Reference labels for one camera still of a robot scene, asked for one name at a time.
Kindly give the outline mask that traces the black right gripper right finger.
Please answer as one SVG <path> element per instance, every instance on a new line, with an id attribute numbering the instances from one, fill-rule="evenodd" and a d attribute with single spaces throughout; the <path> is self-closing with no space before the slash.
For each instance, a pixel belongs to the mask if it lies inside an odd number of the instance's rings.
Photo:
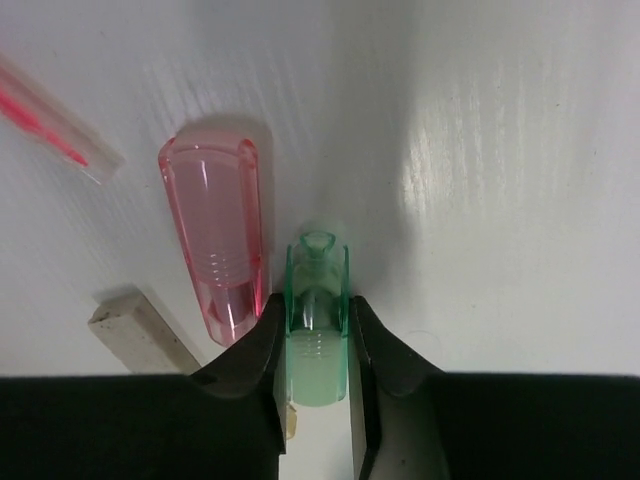
<path id="1" fill-rule="evenodd" d="M 429 381 L 441 371 L 349 302 L 349 402 L 356 479 L 448 479 Z"/>

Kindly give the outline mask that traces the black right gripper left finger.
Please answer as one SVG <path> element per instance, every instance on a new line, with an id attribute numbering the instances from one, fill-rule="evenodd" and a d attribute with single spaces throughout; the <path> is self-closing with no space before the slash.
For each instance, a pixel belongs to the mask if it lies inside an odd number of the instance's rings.
<path id="1" fill-rule="evenodd" d="M 191 379 L 207 397 L 200 431 L 233 449 L 286 450 L 286 304 L 269 297 L 257 324 Z"/>

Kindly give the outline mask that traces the green highlighter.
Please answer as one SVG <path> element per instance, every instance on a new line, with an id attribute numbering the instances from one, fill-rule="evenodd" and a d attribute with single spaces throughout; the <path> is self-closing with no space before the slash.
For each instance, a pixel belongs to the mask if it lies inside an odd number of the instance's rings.
<path id="1" fill-rule="evenodd" d="M 349 249 L 326 231 L 303 233 L 286 258 L 289 400 L 305 407 L 341 401 L 347 390 Z"/>

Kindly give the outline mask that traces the pink highlighter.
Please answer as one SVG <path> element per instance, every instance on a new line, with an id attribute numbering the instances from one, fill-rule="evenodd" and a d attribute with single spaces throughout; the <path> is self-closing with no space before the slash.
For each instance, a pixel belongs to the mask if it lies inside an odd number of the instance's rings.
<path id="1" fill-rule="evenodd" d="M 229 347 L 263 308 L 257 147 L 239 133 L 196 128 L 171 138 L 158 163 L 206 329 Z"/>

